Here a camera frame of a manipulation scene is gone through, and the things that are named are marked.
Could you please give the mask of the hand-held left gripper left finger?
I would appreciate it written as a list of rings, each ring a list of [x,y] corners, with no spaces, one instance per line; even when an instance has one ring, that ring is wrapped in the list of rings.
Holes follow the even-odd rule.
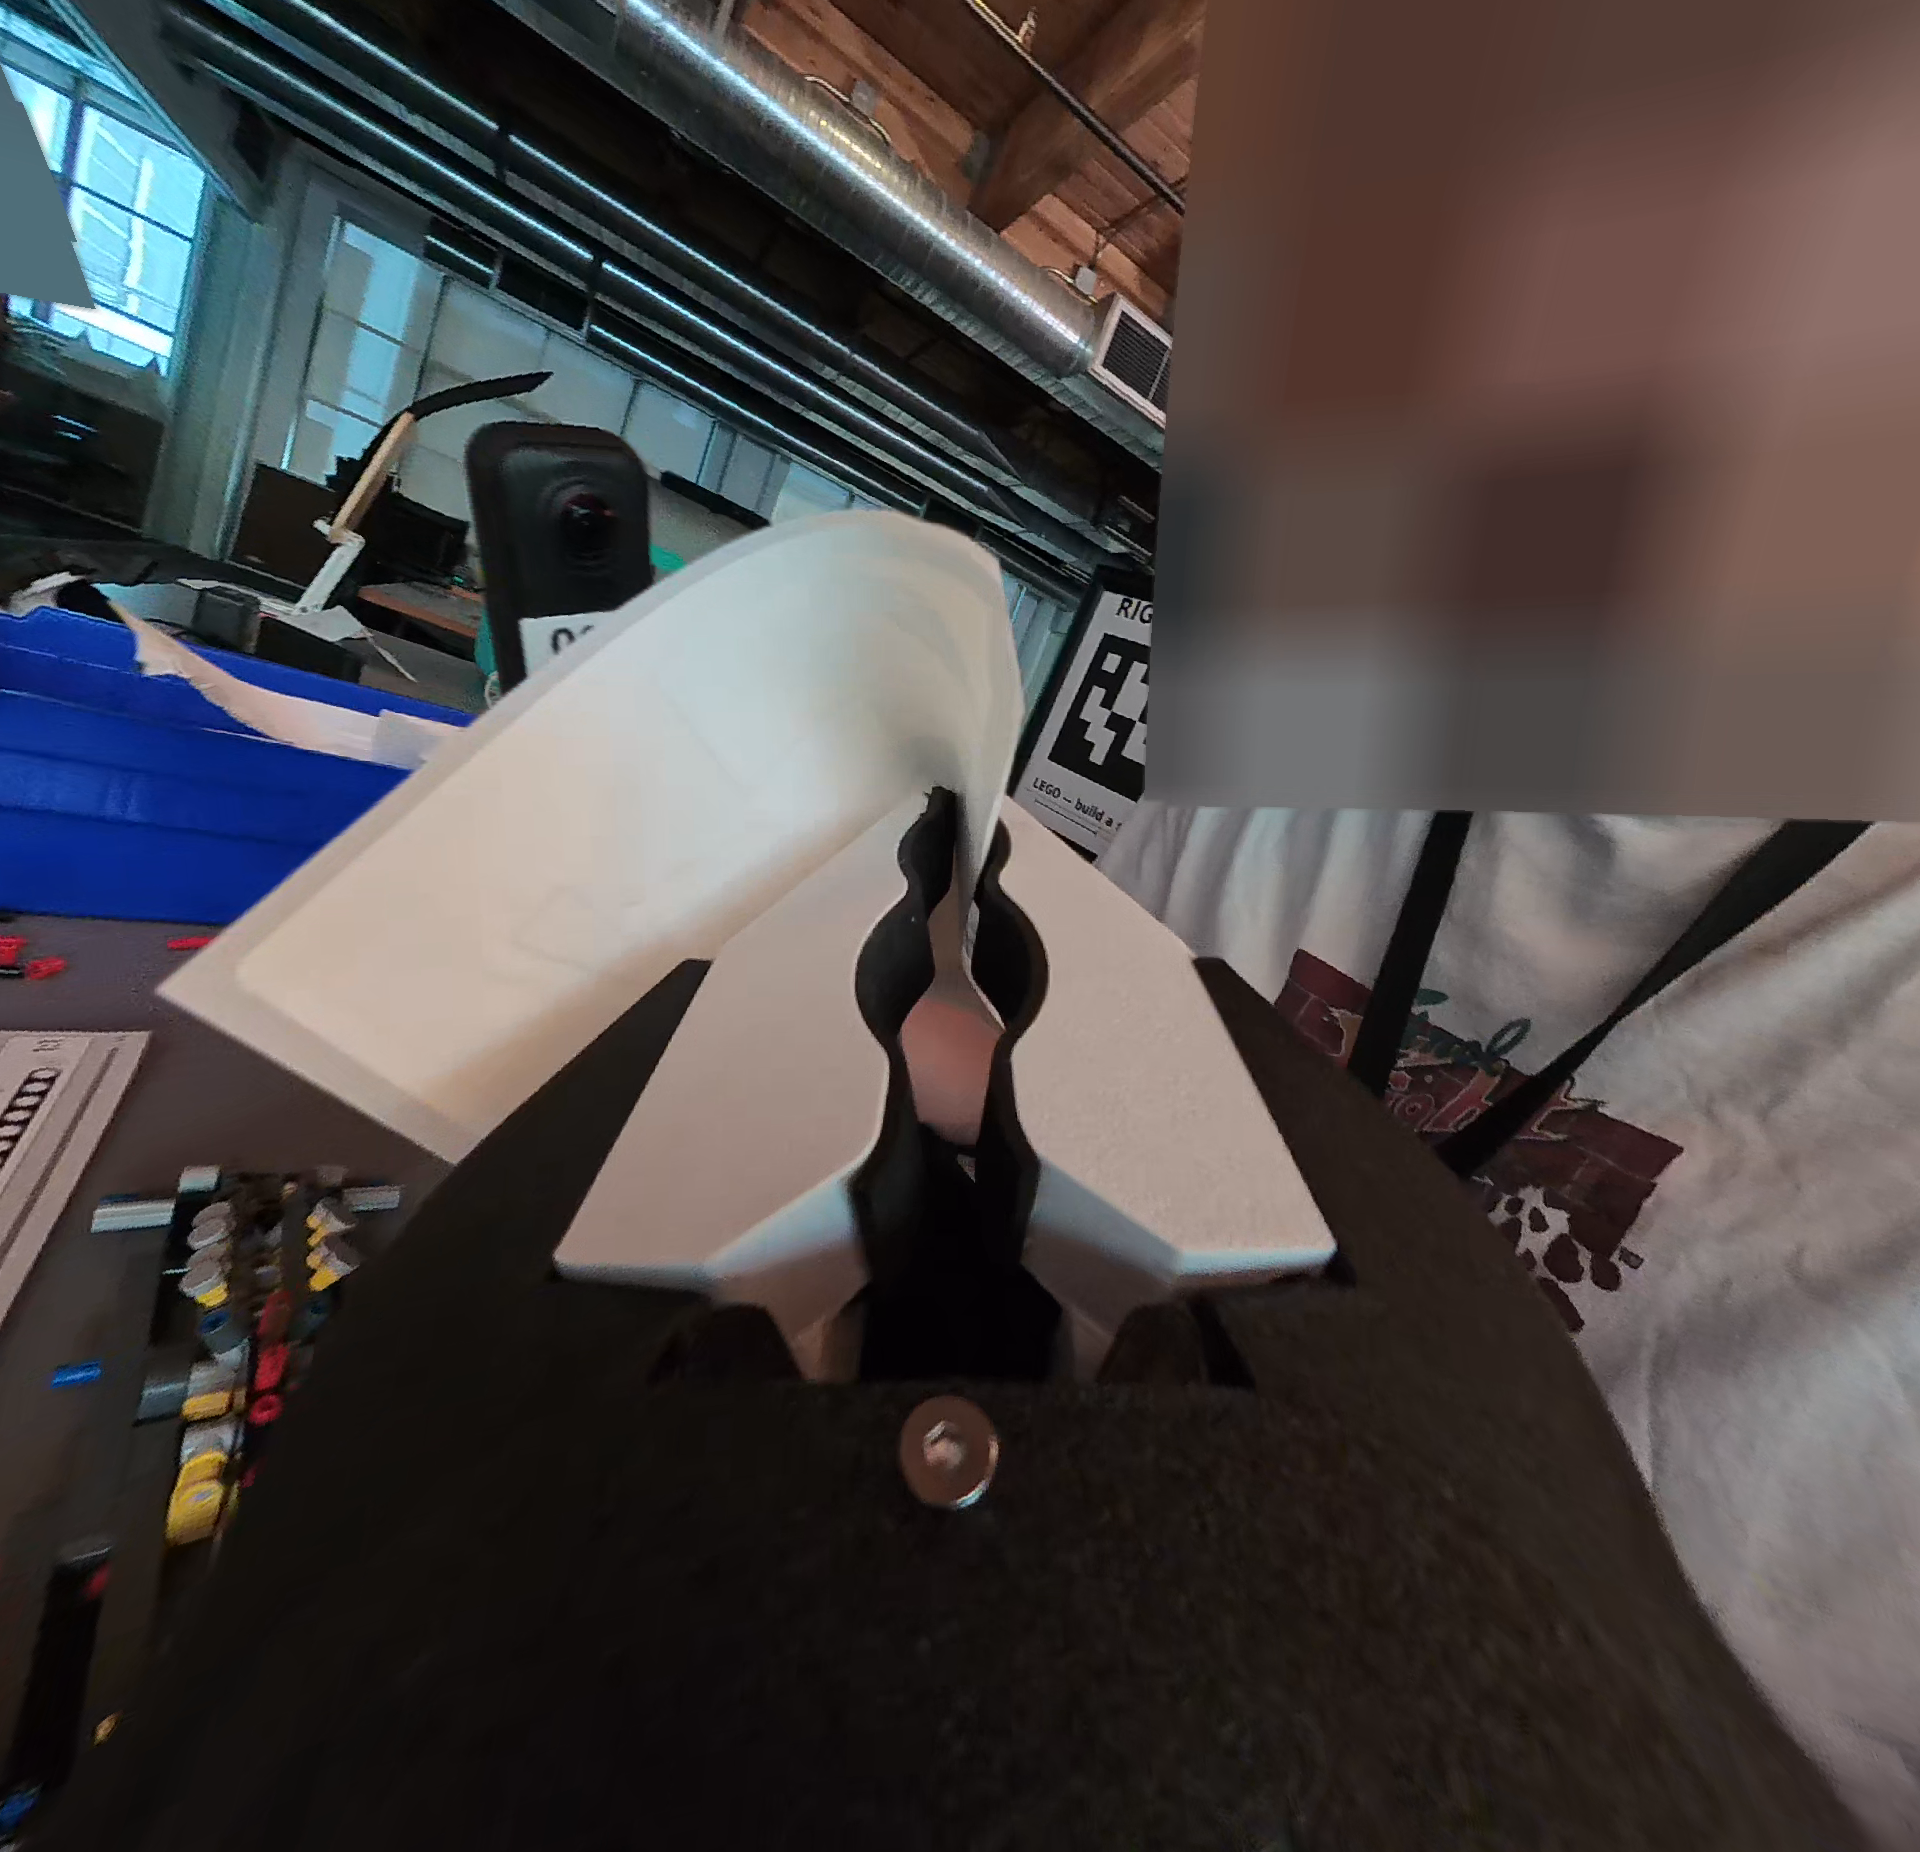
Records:
[[[951,793],[909,792],[718,949],[558,1244],[565,1281],[765,1311],[802,1376],[841,1376],[841,1313],[916,1213],[899,1029],[950,883]]]

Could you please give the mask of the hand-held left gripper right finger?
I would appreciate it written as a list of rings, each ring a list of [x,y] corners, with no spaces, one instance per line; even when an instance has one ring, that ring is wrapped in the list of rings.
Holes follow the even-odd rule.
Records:
[[[1100,1364],[1152,1305],[1324,1272],[1331,1229],[1191,952],[1012,799],[971,911],[1002,1025],[979,1179],[1060,1358]]]

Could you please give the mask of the blue plastic bin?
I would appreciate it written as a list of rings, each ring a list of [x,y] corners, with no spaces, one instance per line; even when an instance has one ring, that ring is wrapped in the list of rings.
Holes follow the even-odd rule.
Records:
[[[2,636],[3,907],[225,925],[401,771],[263,739],[123,623],[46,609]]]

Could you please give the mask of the small grey yellow lego assembly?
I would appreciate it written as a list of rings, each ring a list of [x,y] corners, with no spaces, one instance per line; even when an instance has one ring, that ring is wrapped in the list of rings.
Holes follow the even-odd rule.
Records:
[[[163,1239],[134,1406],[137,1473],[161,1486],[161,1551],[236,1514],[353,1278],[407,1189],[342,1163],[181,1170],[170,1197],[108,1197],[96,1236]]]

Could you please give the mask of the open lego instruction booklet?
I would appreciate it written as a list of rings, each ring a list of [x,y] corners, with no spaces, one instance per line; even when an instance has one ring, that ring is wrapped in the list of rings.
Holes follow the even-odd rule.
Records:
[[[2,1316],[33,1275],[148,1045],[148,1031],[3,1029]]]

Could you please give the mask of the torn white paper bag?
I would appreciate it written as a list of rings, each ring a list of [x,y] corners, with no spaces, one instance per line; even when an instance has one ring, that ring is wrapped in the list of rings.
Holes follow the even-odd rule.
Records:
[[[374,698],[376,712],[355,712],[247,683],[125,609],[110,602],[108,611],[131,633],[144,674],[181,678],[207,703],[263,739],[342,761],[413,771],[460,732],[457,724],[401,712],[382,696]]]

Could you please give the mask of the white sign with black marker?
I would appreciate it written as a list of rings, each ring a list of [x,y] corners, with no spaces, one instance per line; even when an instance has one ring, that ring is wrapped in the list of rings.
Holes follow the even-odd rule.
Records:
[[[1144,798],[1154,582],[1104,567],[1077,600],[1004,782],[1069,851],[1100,861]]]

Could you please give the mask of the white air vent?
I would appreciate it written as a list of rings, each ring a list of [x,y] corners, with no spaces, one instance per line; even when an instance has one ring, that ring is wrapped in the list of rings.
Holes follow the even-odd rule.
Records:
[[[1092,381],[1164,429],[1167,369],[1171,332],[1123,293],[1110,293],[1101,301],[1090,347]]]

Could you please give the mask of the dark elongated part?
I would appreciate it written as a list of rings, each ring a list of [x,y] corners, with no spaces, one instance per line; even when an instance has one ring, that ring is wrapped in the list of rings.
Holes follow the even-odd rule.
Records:
[[[106,1537],[79,1539],[55,1553],[3,1753],[3,1848],[15,1848],[33,1816],[61,1789],[82,1751],[110,1559]]]

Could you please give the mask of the silver ventilation duct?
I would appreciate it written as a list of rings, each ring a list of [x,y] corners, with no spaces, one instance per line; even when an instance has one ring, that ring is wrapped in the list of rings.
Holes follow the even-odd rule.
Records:
[[[1089,375],[1096,307],[755,40],[715,34],[702,0],[615,0],[612,49],[638,106],[967,340],[1042,381]]]

